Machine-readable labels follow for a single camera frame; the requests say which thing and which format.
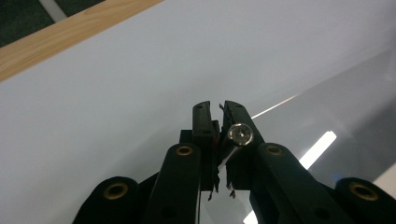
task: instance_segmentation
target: wooden board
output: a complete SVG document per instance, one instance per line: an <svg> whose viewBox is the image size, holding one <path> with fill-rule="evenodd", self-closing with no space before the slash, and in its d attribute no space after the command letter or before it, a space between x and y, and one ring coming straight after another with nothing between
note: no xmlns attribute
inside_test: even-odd
<svg viewBox="0 0 396 224"><path fill-rule="evenodd" d="M0 81L152 7L162 0L106 0L0 48Z"/></svg>

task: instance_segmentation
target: white surface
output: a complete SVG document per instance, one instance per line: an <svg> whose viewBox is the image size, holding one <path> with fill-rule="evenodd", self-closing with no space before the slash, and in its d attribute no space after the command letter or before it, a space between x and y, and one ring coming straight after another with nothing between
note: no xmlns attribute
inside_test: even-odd
<svg viewBox="0 0 396 224"><path fill-rule="evenodd" d="M395 176L396 176L396 163L394 163L390 168L388 168L388 170L384 174L379 176L374 181L374 183L396 199Z"/></svg>
<svg viewBox="0 0 396 224"><path fill-rule="evenodd" d="M364 113L342 117L350 129L359 127L396 95L395 11L391 0L169 0L2 82L0 223L71 223L104 179L154 174L179 130L191 127L199 102L212 101L213 119L224 100L258 114L386 52L361 77L373 88L350 89L374 100ZM304 155L305 144L319 138L309 131L318 128L282 111L296 116L285 106L321 105L318 92L255 119L264 138ZM356 98L338 97L332 112L356 112L346 101ZM299 108L299 115L313 113ZM341 117L327 115L341 127ZM334 131L337 140L349 134ZM242 223L251 211L245 194L234 201L214 195L206 215L213 223Z"/></svg>
<svg viewBox="0 0 396 224"><path fill-rule="evenodd" d="M254 211L251 211L247 217L244 219L245 224L258 224L259 222L257 221L256 214L254 214Z"/></svg>

